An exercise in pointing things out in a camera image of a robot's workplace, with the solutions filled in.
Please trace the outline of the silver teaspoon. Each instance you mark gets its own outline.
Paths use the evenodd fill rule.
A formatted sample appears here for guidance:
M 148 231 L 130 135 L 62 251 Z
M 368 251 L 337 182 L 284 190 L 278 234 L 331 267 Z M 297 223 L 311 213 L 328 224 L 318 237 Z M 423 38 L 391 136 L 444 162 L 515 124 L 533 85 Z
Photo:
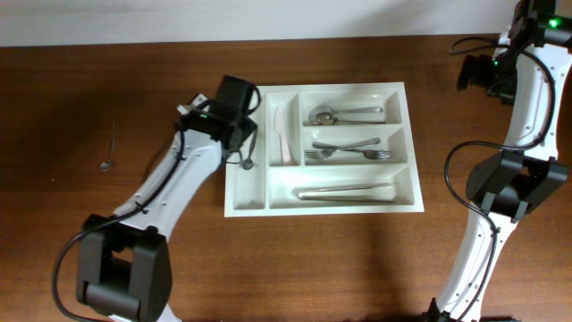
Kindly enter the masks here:
M 252 138 L 251 141 L 249 142 L 249 147 L 248 147 L 248 155 L 245 159 L 242 160 L 241 162 L 241 166 L 243 170 L 250 170 L 254 167 L 254 161 L 252 159 L 255 147 L 256 147 L 256 143 L 257 143 L 257 134 L 258 134 L 258 130 L 254 130 L 252 133 Z

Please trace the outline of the pink plastic knife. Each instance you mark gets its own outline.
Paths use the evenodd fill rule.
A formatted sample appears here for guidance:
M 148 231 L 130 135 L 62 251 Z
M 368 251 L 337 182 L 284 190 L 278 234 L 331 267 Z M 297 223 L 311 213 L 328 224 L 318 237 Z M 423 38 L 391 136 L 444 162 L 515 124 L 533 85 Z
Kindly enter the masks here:
M 281 149 L 281 160 L 283 165 L 291 165 L 292 158 L 289 143 L 287 141 L 283 107 L 279 106 L 274 115 L 274 130 L 278 133 Z

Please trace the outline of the silver tablespoon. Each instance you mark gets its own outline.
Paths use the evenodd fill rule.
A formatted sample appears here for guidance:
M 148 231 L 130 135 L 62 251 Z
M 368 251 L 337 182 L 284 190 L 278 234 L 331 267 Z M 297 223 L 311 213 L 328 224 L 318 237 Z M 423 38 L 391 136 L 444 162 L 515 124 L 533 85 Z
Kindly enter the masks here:
M 316 117 L 321 113 L 330 114 L 354 114 L 354 113 L 381 113 L 383 108 L 381 106 L 360 107 L 352 109 L 335 110 L 327 105 L 320 105 L 314 107 L 308 114 L 309 121 L 315 121 Z
M 352 124 L 372 124 L 372 125 L 379 125 L 384 124 L 384 122 L 380 121 L 350 121 L 350 120 L 343 120 L 338 118 L 333 114 L 319 114 L 313 120 L 310 120 L 310 123 L 313 125 L 352 125 Z

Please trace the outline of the silver fork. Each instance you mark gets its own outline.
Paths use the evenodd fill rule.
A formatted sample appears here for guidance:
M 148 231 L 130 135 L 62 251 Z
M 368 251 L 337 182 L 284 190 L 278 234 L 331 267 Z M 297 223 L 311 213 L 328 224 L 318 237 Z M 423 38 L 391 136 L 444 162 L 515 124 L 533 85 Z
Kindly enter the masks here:
M 335 148 L 335 145 L 314 142 L 312 144 L 312 147 L 313 148 Z M 358 153 L 358 154 L 361 154 L 366 159 L 370 159 L 370 160 L 382 160 L 382 159 L 388 159 L 391 157 L 390 151 L 379 150 L 379 149 L 350 148 L 350 149 L 345 149 L 345 152 Z
M 381 140 L 379 138 L 372 138 L 369 140 L 363 140 L 356 143 L 351 143 L 342 146 L 335 146 L 335 148 L 321 148 L 318 150 L 306 150 L 305 157 L 312 160 L 320 160 L 323 161 L 329 157 L 331 157 L 335 152 L 338 151 L 345 151 L 345 149 L 356 148 L 359 149 L 360 147 L 365 146 L 372 146 L 379 144 Z

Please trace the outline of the long metal tweezers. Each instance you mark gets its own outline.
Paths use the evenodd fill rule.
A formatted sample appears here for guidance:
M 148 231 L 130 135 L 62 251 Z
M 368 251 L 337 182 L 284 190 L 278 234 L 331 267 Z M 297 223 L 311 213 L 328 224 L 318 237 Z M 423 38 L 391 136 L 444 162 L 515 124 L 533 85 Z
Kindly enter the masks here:
M 398 197 L 395 185 L 392 183 L 297 188 L 292 193 L 300 200 L 312 201 L 392 202 Z

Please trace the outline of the small dark teaspoon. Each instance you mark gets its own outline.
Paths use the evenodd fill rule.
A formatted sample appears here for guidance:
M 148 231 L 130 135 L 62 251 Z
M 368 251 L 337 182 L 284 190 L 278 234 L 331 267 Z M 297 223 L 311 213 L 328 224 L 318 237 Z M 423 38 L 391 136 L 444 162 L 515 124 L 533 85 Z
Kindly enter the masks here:
M 107 157 L 99 166 L 99 169 L 101 172 L 107 172 L 108 170 L 110 170 L 113 167 L 113 164 L 114 164 L 113 152 L 114 152 L 115 141 L 116 141 L 116 132 L 117 132 L 117 122 L 114 122 Z

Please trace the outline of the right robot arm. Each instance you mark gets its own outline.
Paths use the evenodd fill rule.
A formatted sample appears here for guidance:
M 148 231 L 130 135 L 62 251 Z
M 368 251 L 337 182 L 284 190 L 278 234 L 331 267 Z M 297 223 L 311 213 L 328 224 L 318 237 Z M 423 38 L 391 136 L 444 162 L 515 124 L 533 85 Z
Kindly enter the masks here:
M 480 141 L 495 154 L 467 179 L 467 228 L 447 283 L 432 299 L 425 321 L 478 321 L 485 289 L 517 224 L 567 180 L 559 163 L 557 125 L 571 68 L 571 3 L 521 0 L 497 38 L 477 38 L 463 50 L 457 88 L 478 86 L 512 107 L 501 144 Z

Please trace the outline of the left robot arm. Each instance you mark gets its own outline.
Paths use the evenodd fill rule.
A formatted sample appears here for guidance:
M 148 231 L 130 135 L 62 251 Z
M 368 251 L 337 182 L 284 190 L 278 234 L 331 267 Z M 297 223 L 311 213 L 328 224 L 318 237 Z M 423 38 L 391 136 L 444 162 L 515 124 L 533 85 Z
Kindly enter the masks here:
M 201 184 L 257 130 L 259 89 L 223 77 L 212 99 L 185 106 L 171 148 L 109 216 L 92 215 L 79 239 L 76 299 L 113 321 L 174 321 L 169 306 L 172 231 Z

